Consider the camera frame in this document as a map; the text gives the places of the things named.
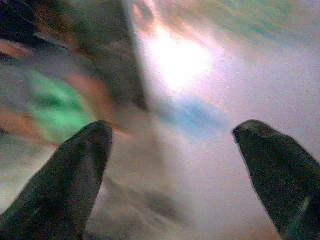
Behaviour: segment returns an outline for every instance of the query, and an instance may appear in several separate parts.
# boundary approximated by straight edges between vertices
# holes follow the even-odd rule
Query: blurry background
[[[88,230],[115,239],[279,239],[231,131],[257,119],[320,159],[320,2],[69,3],[75,38],[107,85],[115,122],[130,135],[115,136],[106,177],[138,193],[170,196],[187,219],[161,228],[139,197],[110,191],[106,180]],[[3,210],[54,151],[24,150],[22,163],[18,145],[5,144]],[[114,211],[112,197],[130,217]],[[125,224],[131,217],[146,227]]]

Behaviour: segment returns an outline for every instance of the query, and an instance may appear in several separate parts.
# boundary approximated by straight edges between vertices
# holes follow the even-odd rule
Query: blue patch
[[[228,129],[226,113],[199,98],[162,102],[156,110],[164,123],[190,137],[212,137]]]

